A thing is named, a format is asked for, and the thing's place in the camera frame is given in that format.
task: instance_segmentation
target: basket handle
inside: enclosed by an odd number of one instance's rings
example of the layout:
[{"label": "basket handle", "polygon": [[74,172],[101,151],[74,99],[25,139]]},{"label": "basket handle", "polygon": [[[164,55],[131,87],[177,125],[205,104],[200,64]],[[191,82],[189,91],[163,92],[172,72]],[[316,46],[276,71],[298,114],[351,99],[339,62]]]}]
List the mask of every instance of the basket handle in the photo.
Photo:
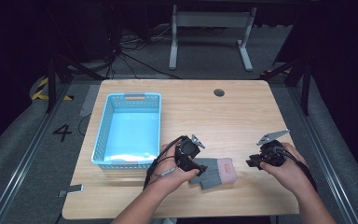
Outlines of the basket handle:
[{"label": "basket handle", "polygon": [[145,93],[144,92],[125,92],[124,97],[127,101],[144,101]]}]

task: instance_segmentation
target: person's hand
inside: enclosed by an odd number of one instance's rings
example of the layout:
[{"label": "person's hand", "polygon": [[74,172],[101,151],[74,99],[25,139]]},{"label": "person's hand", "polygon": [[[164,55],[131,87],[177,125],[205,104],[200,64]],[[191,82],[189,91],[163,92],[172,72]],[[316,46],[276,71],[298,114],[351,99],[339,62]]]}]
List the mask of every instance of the person's hand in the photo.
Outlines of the person's hand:
[{"label": "person's hand", "polygon": [[[296,159],[307,165],[307,162],[292,145],[288,143],[282,143],[282,145],[283,148],[296,157]],[[284,164],[279,167],[272,166],[265,162],[261,162],[260,167],[277,178],[286,189],[292,191],[295,195],[302,190],[313,189],[312,184],[304,175],[304,172],[290,159],[286,159]]]},{"label": "person's hand", "polygon": [[[177,167],[175,162],[175,148],[180,144],[180,140],[173,144],[168,151],[161,156],[159,159],[158,166],[155,172],[151,175],[149,180],[149,185],[146,189],[153,188],[157,189],[158,192],[165,193],[166,195],[177,190],[184,182],[194,178],[199,172],[198,169],[191,171],[183,171]],[[165,176],[161,176],[162,173],[167,172],[174,168],[174,170],[168,173]]]}]

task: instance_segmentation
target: wooden table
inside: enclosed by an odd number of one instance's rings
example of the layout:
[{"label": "wooden table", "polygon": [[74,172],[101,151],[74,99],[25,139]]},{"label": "wooden table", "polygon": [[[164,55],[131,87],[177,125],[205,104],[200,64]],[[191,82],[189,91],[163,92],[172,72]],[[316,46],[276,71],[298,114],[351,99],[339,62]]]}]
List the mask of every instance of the wooden table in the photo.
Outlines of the wooden table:
[{"label": "wooden table", "polygon": [[[216,89],[225,95],[217,97]],[[91,162],[106,95],[111,92],[161,93],[161,144],[195,134],[206,146],[198,158],[232,158],[238,179],[201,190],[184,183],[160,205],[155,217],[269,216],[298,214],[294,195],[264,171],[246,164],[264,133],[286,128],[265,81],[107,80],[101,85],[62,214],[67,219],[116,217],[141,191],[145,171],[106,171]],[[280,138],[293,144],[290,134]]]}]

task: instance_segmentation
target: person's left hand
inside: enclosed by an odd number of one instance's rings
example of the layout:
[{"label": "person's left hand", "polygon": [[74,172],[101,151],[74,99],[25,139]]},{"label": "person's left hand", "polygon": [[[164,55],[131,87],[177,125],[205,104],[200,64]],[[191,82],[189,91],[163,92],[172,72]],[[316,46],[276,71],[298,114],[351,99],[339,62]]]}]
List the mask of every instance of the person's left hand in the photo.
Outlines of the person's left hand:
[{"label": "person's left hand", "polygon": [[[158,166],[156,167],[155,172],[151,175],[146,189],[157,189],[159,192],[164,192],[168,195],[177,190],[184,182],[194,178],[194,176],[199,173],[198,169],[185,172],[176,165],[174,157],[175,148],[177,145],[180,145],[180,143],[180,140],[177,141],[164,155],[161,156],[158,161]],[[162,173],[167,172],[172,168],[174,168],[174,170],[169,174],[161,176]]]}]

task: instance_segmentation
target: basket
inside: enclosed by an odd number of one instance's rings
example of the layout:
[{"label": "basket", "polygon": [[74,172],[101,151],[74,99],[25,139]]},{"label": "basket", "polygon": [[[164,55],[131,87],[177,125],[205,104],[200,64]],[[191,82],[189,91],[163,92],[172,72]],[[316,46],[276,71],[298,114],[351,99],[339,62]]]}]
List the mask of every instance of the basket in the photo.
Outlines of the basket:
[{"label": "basket", "polygon": [[147,169],[159,154],[161,95],[110,93],[91,161],[102,169]]}]

